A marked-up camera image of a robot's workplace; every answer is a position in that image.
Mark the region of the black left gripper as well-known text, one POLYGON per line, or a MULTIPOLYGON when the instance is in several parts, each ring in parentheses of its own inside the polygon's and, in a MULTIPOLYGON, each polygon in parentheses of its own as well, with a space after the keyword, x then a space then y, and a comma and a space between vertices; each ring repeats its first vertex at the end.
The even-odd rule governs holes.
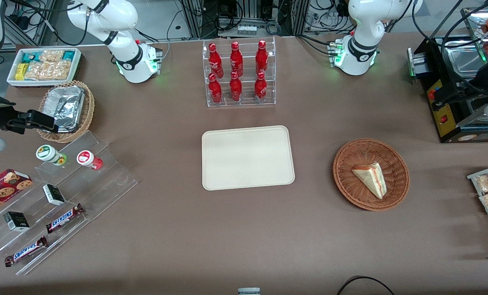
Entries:
POLYGON ((488 65, 483 65, 475 76, 475 86, 471 82, 447 82, 443 85, 443 92, 437 96, 437 103, 465 102, 478 98, 479 95, 467 95, 459 92, 478 92, 488 96, 488 65))

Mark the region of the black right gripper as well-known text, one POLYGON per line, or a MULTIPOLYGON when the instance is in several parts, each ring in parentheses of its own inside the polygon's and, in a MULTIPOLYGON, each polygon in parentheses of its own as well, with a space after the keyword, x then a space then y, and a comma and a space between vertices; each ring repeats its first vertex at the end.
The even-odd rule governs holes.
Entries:
MULTIPOLYGON (((14 109, 15 105, 16 103, 0 97, 0 129, 24 134, 27 127, 25 121, 19 118, 23 112, 16 111, 14 109)), ((59 132, 59 126, 55 124, 55 118, 40 111, 28 110, 27 121, 29 125, 35 126, 44 132, 59 132)))

